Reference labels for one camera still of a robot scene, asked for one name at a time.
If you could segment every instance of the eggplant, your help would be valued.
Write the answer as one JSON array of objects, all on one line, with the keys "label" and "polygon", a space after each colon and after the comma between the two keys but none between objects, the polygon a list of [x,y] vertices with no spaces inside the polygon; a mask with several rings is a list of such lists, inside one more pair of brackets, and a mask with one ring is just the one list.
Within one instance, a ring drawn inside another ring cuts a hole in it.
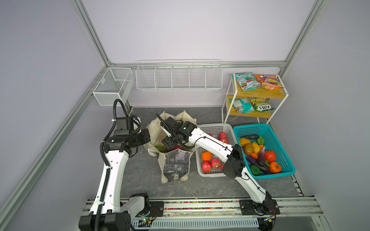
[{"label": "eggplant", "polygon": [[249,139],[249,140],[256,140],[256,139],[259,138],[259,135],[257,135],[257,134],[249,134],[249,135],[241,136],[240,138],[246,138],[246,139]]},{"label": "eggplant", "polygon": [[257,167],[259,167],[259,169],[261,170],[261,172],[263,173],[270,173],[270,169],[269,167],[267,167],[267,165],[265,164],[264,166],[259,166],[257,164],[257,160],[254,159],[252,156],[248,156],[248,155],[245,155],[245,158],[247,159],[247,161],[251,164],[251,165],[256,165]]},{"label": "eggplant", "polygon": [[261,148],[261,150],[258,152],[258,158],[257,163],[259,166],[266,165],[265,163],[265,147]]}]

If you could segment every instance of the red apple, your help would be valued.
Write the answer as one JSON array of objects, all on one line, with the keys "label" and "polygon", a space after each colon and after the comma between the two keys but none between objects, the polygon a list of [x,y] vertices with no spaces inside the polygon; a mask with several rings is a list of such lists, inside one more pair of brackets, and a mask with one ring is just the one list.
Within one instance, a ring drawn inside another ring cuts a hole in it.
[{"label": "red apple", "polygon": [[221,142],[224,142],[225,144],[229,144],[229,141],[226,138],[220,138]]},{"label": "red apple", "polygon": [[220,139],[222,139],[222,138],[225,138],[226,139],[226,133],[225,132],[220,132],[220,134],[218,134],[218,137],[220,138]]},{"label": "red apple", "polygon": [[219,159],[217,159],[216,157],[212,158],[212,160],[211,160],[212,168],[216,169],[216,168],[220,167],[220,165],[221,165],[221,162],[220,162]]},{"label": "red apple", "polygon": [[203,161],[202,170],[207,173],[211,170],[211,164],[208,161]]}]

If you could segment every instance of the wire rack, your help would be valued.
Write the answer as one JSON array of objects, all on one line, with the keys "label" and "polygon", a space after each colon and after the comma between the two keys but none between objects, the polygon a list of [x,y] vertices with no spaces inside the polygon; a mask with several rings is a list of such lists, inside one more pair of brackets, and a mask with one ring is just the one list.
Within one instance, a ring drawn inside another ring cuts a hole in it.
[{"label": "wire rack", "polygon": [[138,90],[222,89],[220,60],[158,61],[137,61],[136,85]]},{"label": "wire rack", "polygon": [[125,102],[134,84],[131,68],[109,67],[92,93],[102,106],[113,106],[116,99]]}]

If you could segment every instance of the brown potato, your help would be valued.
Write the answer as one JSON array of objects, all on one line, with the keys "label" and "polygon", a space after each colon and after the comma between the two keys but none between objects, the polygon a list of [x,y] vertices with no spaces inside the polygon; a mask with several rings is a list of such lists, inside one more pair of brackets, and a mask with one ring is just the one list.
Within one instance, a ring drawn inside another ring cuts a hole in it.
[{"label": "brown potato", "polygon": [[247,154],[247,155],[251,155],[254,151],[254,147],[251,143],[247,143],[245,146],[244,146],[244,153]]}]

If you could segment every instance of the wooden shelf board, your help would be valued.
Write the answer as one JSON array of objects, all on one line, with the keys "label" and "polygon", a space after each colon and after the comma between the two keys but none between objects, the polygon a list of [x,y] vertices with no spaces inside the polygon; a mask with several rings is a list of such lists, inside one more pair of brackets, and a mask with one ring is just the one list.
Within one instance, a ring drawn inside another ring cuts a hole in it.
[{"label": "wooden shelf board", "polygon": [[257,88],[254,90],[243,91],[238,83],[236,83],[238,88],[238,93],[236,97],[245,98],[245,97],[261,97],[266,99],[284,99],[285,95],[283,89],[280,90],[269,90],[264,88]]},{"label": "wooden shelf board", "polygon": [[[230,107],[230,104],[231,104],[230,99],[232,99],[232,98],[233,98],[233,95],[227,95],[226,96],[226,105],[227,105],[226,110],[229,110],[229,107]],[[234,106],[232,106],[232,108],[231,108],[230,115],[248,116],[248,117],[259,117],[259,118],[270,118],[271,117],[270,111],[267,111],[267,112],[253,111],[253,112],[250,112],[250,113],[238,113],[235,110],[235,107]]]}]

